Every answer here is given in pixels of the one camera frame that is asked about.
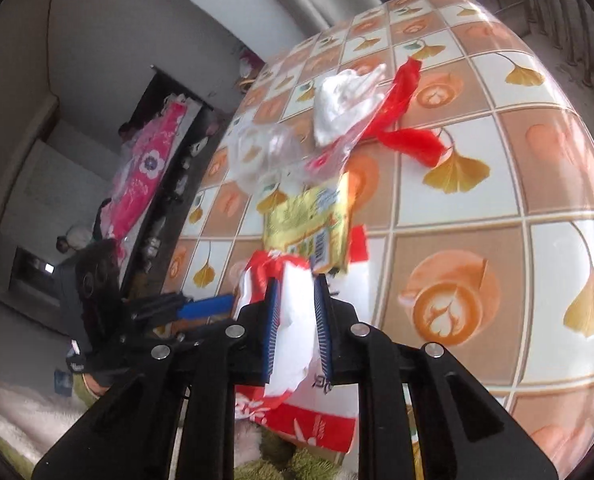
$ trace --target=metal bolt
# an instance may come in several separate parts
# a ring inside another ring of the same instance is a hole
[[[350,327],[350,332],[357,337],[366,337],[370,331],[371,328],[366,323],[355,323]]]
[[[157,345],[151,350],[151,357],[153,359],[162,360],[170,355],[170,348],[166,345]]]
[[[243,336],[245,332],[246,330],[244,329],[244,327],[242,327],[242,325],[230,325],[226,329],[226,335],[228,337],[232,337],[233,339],[237,339],[238,337]]]
[[[424,350],[430,357],[441,357],[443,355],[443,346],[439,343],[428,343]]]

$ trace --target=black device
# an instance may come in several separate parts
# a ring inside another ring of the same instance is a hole
[[[84,303],[82,310],[82,302],[67,293],[73,276],[81,280],[95,266],[91,255],[98,258],[109,248],[86,249],[64,264],[75,273],[56,275],[63,280],[62,308],[72,309],[72,319],[80,313],[84,323],[88,308],[100,316],[103,336],[88,338],[92,350],[82,366],[110,374],[113,385],[40,460],[32,478],[167,479],[187,398],[175,478],[232,479],[234,385],[262,386],[269,380],[279,283],[270,280],[264,301],[245,306],[237,320],[168,340],[152,338],[144,328],[170,313],[178,295],[119,301],[114,304],[119,312],[109,314],[106,325],[109,308]],[[415,478],[406,383],[426,480],[557,480],[528,434],[443,346],[394,344],[358,322],[351,304],[331,298],[323,275],[315,280],[314,304],[327,379],[333,386],[359,386],[360,479]]]

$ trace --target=silver screw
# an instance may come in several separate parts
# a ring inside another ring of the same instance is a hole
[[[233,339],[237,339],[238,337],[243,336],[245,332],[246,330],[244,329],[244,327],[242,327],[242,325],[230,325],[226,329],[226,335],[228,337],[232,337]]]
[[[371,331],[371,328],[366,323],[355,323],[350,327],[350,332],[355,334],[357,337],[366,337]]]
[[[424,350],[426,350],[426,353],[430,355],[430,357],[437,358],[443,355],[443,346],[441,346],[439,343],[428,343],[424,347]]]
[[[166,345],[157,345],[151,350],[151,357],[153,359],[162,360],[170,355],[170,348]]]

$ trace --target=yellow snack wrapper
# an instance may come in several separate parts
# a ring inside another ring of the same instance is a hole
[[[276,206],[264,218],[264,249],[302,256],[314,272],[347,270],[348,175]]]

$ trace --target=clear plastic bag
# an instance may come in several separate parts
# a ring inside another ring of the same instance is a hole
[[[387,86],[378,88],[385,73],[381,64],[365,75],[344,70],[324,79],[315,90],[314,152],[306,152],[284,124],[237,124],[228,142],[229,168],[237,184],[252,194],[278,182],[286,170],[307,186],[338,177],[387,95]]]

